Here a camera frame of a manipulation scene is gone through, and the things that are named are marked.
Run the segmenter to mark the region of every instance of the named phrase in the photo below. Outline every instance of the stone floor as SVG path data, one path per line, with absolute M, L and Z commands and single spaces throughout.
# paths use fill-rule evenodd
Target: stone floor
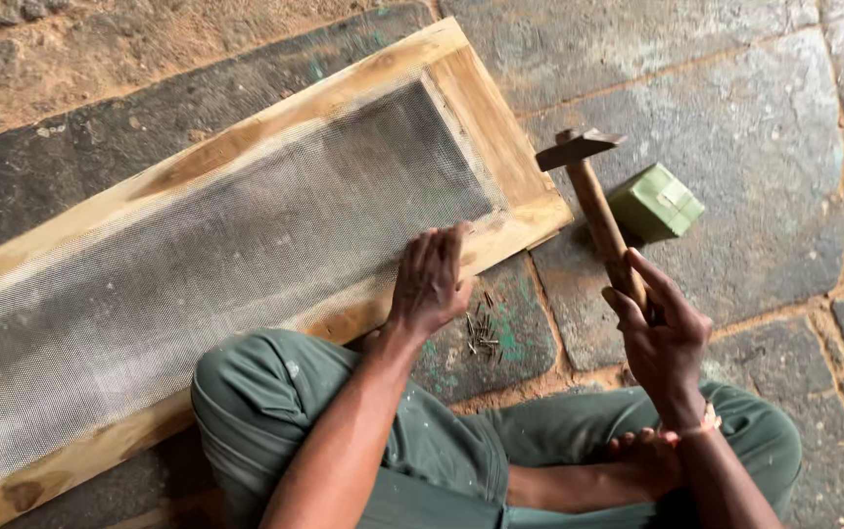
M 844 0 L 0 0 L 0 243 L 447 16 L 537 148 L 628 134 L 594 161 L 606 188 L 660 161 L 706 204 L 641 250 L 714 319 L 705 375 L 801 430 L 787 522 L 842 526 Z M 605 282 L 579 220 L 482 274 L 498 360 L 449 327 L 415 379 L 458 413 L 621 386 Z M 8 527 L 215 527 L 218 508 L 191 429 Z

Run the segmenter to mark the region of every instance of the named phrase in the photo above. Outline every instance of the hammer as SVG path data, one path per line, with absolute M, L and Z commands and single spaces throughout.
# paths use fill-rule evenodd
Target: hammer
M 648 296 L 639 274 L 628 264 L 628 247 L 617 228 L 608 201 L 604 198 L 602 185 L 599 184 L 588 158 L 604 150 L 614 149 L 627 137 L 617 134 L 604 134 L 590 129 L 578 134 L 575 129 L 562 131 L 556 135 L 556 147 L 539 152 L 536 156 L 539 170 L 548 171 L 566 166 L 569 180 L 579 198 L 579 205 L 588 219 L 592 231 L 592 240 L 604 259 L 608 279 L 621 294 L 630 297 L 641 308 L 644 318 L 651 321 Z

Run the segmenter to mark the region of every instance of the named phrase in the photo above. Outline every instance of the dirt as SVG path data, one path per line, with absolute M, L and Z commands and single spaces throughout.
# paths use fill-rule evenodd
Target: dirt
M 0 0 L 0 132 L 130 93 L 380 3 Z

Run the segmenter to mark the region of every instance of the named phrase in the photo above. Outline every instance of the wooden board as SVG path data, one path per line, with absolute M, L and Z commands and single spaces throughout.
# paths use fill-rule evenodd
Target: wooden board
M 568 206 L 548 175 L 536 167 L 532 146 L 485 67 L 457 23 L 446 19 L 0 246 L 0 289 L 15 275 L 5 274 L 35 257 L 97 230 L 106 232 L 112 222 L 150 208 L 159 198 L 172 196 L 185 186 L 215 179 L 220 169 L 247 156 L 261 140 L 332 115 L 368 90 L 419 67 L 428 68 L 428 88 L 439 92 L 457 117 L 458 129 L 452 134 L 471 140 L 510 207 L 510 218 L 482 227 L 466 242 L 463 275 L 485 270 L 570 222 Z M 282 327 L 334 343 L 349 342 L 379 326 L 389 311 L 391 290 L 373 288 L 376 281 L 369 277 L 331 294 L 290 315 Z M 24 467 L 0 481 L 0 525 L 181 431 L 192 421 L 189 392 L 183 390 Z

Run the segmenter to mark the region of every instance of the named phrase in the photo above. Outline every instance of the hammer head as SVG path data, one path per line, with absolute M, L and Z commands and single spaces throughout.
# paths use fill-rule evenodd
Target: hammer head
M 556 135 L 556 147 L 537 153 L 539 170 L 547 171 L 577 164 L 593 154 L 614 149 L 627 138 L 620 134 L 604 134 L 598 129 L 589 129 L 581 134 L 578 134 L 575 129 L 562 131 Z

